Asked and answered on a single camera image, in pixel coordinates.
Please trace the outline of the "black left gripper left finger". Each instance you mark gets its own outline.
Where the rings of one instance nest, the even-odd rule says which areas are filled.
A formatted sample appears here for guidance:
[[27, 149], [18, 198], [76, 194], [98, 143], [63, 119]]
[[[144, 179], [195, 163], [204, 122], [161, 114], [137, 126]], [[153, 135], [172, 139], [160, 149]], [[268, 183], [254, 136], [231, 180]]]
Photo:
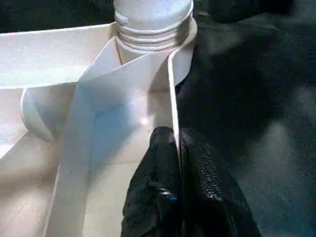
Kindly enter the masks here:
[[173, 131], [154, 129], [132, 176], [122, 209], [122, 237], [178, 237], [181, 180]]

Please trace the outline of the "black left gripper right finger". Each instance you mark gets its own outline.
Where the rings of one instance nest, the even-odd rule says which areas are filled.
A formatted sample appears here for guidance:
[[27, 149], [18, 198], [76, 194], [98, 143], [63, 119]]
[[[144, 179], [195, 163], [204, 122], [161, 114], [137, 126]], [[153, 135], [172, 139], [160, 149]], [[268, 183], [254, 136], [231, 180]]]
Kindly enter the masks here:
[[261, 236], [237, 180], [207, 137], [183, 128], [180, 143], [185, 236]]

